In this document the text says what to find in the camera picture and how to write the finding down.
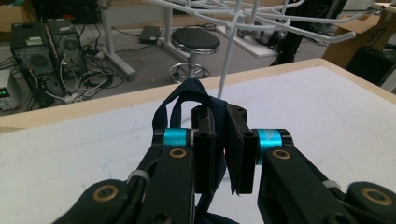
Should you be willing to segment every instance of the white tabletop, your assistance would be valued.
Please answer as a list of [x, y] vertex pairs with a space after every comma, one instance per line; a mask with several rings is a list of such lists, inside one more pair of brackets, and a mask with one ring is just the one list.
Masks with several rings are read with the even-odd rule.
[[[208, 90], [216, 95], [216, 89]], [[250, 128], [284, 128], [342, 191], [370, 181], [396, 191], [396, 105], [325, 66], [228, 85], [223, 99], [247, 109]], [[150, 146], [161, 101], [0, 135], [1, 223], [51, 223], [91, 184], [124, 180]], [[183, 105], [183, 126], [190, 127]], [[232, 196], [227, 178], [210, 211], [261, 223], [256, 168], [252, 195]]]

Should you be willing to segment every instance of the desk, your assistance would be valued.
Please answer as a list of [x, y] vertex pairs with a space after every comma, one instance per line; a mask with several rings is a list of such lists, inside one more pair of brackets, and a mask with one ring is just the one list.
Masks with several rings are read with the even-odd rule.
[[[204, 79], [211, 95], [219, 77]], [[2, 223], [49, 223], [91, 184], [125, 179], [149, 148], [151, 119], [175, 85], [0, 118]], [[345, 191], [370, 181], [396, 191], [396, 97], [324, 60], [228, 75], [223, 99], [248, 111], [250, 128], [285, 128], [305, 156]], [[194, 104], [183, 105], [183, 108]], [[184, 109], [183, 126], [189, 127]], [[252, 195], [227, 178], [210, 211], [261, 223], [260, 167]]]

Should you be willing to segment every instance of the round stool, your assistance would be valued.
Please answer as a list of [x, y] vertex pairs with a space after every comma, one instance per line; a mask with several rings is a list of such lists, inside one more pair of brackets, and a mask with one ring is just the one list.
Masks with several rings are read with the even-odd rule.
[[196, 61], [198, 54], [213, 54], [218, 51], [220, 41], [215, 35], [200, 29], [182, 28], [172, 33], [171, 43], [175, 48], [190, 54], [187, 63], [178, 63], [169, 69], [171, 81], [180, 83], [187, 78], [210, 77], [209, 71]]

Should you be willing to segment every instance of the black fabric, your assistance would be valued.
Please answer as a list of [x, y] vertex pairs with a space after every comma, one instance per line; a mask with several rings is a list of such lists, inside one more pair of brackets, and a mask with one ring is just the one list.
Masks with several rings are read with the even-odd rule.
[[[218, 188], [222, 178], [224, 177], [226, 170], [226, 162], [224, 158], [224, 148], [226, 139], [227, 129], [227, 102], [209, 96], [202, 85], [202, 83], [195, 78], [189, 78], [180, 84], [160, 105], [154, 114], [152, 121], [153, 131], [156, 129], [168, 128], [168, 113], [166, 105], [176, 100], [175, 106], [172, 110], [170, 118], [171, 128], [180, 128], [181, 126], [181, 105], [186, 101], [194, 101], [207, 105], [213, 113], [215, 118], [215, 133], [216, 133], [216, 144], [215, 144], [215, 190]], [[198, 202], [196, 212], [197, 217], [204, 216], [207, 212], [209, 205], [212, 202], [214, 194], [202, 195]]]
[[216, 49], [219, 39], [200, 29], [182, 28], [172, 33], [172, 39], [189, 49]]

